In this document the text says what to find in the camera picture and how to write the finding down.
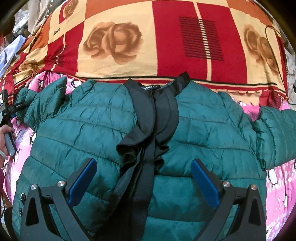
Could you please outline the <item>person's left hand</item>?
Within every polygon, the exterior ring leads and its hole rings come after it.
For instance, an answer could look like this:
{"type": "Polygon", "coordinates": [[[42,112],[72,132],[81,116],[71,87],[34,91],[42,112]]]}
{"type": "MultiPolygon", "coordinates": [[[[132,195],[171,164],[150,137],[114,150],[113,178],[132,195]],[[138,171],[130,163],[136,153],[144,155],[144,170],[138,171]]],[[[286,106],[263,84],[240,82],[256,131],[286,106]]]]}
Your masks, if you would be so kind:
{"type": "Polygon", "coordinates": [[[6,148],[6,142],[5,142],[5,138],[4,138],[4,134],[7,132],[12,132],[13,138],[15,138],[15,129],[11,126],[8,125],[3,125],[0,128],[0,149],[1,152],[3,152],[6,156],[9,156],[9,152],[6,148]]]}

